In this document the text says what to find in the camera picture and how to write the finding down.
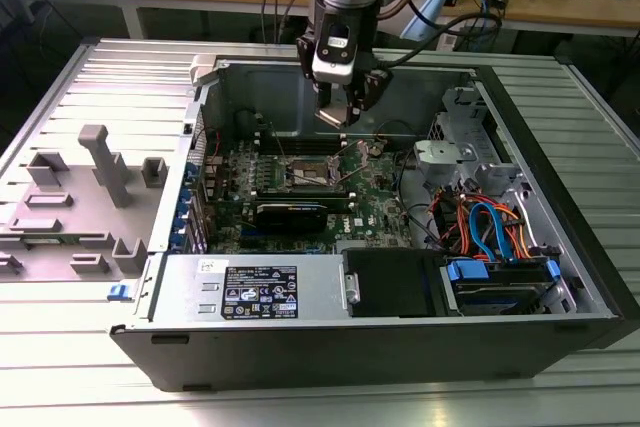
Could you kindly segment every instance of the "metal bracket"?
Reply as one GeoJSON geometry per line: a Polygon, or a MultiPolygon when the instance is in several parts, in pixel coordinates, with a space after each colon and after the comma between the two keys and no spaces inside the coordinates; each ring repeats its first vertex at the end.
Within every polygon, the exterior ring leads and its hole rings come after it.
{"type": "Polygon", "coordinates": [[[360,285],[358,284],[358,274],[347,274],[344,276],[344,291],[349,304],[360,302],[360,285]]]}
{"type": "Polygon", "coordinates": [[[189,77],[194,87],[203,86],[218,78],[218,69],[226,65],[219,65],[217,60],[215,54],[199,54],[193,58],[189,67],[189,77]]]}

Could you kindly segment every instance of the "table leg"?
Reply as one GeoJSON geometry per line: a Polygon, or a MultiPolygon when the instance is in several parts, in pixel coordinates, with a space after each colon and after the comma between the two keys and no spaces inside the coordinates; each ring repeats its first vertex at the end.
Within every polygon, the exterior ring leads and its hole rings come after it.
{"type": "Polygon", "coordinates": [[[124,21],[127,24],[127,30],[129,31],[129,38],[146,39],[147,32],[142,24],[138,8],[133,5],[124,5],[121,8],[124,21]]]}
{"type": "Polygon", "coordinates": [[[35,22],[35,17],[31,13],[29,3],[26,0],[3,0],[2,3],[11,15],[19,17],[25,24],[31,25],[35,22]]]}
{"type": "Polygon", "coordinates": [[[202,37],[204,39],[211,37],[211,20],[209,15],[209,12],[205,10],[200,11],[200,25],[202,26],[202,37]]]}

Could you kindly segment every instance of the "red cable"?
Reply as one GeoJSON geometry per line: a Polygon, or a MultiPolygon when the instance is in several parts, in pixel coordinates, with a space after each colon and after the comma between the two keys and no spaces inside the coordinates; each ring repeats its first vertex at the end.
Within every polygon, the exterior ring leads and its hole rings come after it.
{"type": "Polygon", "coordinates": [[[218,155],[218,151],[220,150],[220,132],[216,132],[216,150],[213,152],[213,156],[218,155]]]}

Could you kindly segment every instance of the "power supply label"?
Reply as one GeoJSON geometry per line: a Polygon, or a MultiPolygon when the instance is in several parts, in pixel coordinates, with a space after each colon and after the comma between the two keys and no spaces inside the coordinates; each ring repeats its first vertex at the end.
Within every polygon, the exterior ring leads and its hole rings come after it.
{"type": "Polygon", "coordinates": [[[297,267],[227,267],[223,295],[226,320],[297,319],[297,267]]]}

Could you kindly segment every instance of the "floor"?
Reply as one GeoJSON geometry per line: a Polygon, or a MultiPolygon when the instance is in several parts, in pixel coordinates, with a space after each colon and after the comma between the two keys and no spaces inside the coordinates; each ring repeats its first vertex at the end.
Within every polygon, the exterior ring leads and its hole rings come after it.
{"type": "MultiPolygon", "coordinates": [[[[57,6],[62,14],[86,37],[127,37],[120,11],[104,6],[57,6]]],[[[38,100],[55,80],[66,60],[76,49],[79,38],[55,12],[43,4],[34,4],[33,25],[11,22],[0,11],[0,150],[28,118],[38,100]]],[[[144,22],[150,38],[161,40],[210,40],[218,42],[259,42],[260,22],[257,15],[146,9],[144,22]]],[[[305,19],[293,19],[286,41],[293,42],[297,31],[304,29],[305,19]]],[[[384,39],[388,47],[411,44],[384,39]]],[[[568,56],[589,81],[605,93],[612,78],[618,79],[627,66],[621,66],[619,53],[622,39],[593,36],[564,36],[523,32],[516,38],[513,31],[503,31],[493,41],[464,46],[478,52],[526,55],[568,56]]],[[[637,103],[640,63],[610,98],[612,107],[636,134],[640,134],[640,108],[637,103]]]]}

